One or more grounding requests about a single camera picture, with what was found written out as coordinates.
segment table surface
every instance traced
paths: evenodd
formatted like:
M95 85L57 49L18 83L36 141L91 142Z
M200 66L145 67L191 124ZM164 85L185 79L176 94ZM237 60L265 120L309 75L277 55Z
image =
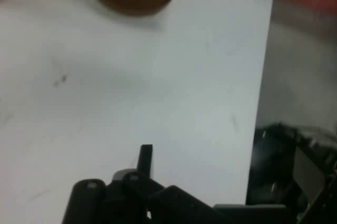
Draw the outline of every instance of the table surface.
M0 216L60 223L73 184L134 168L244 203L272 0L0 1Z

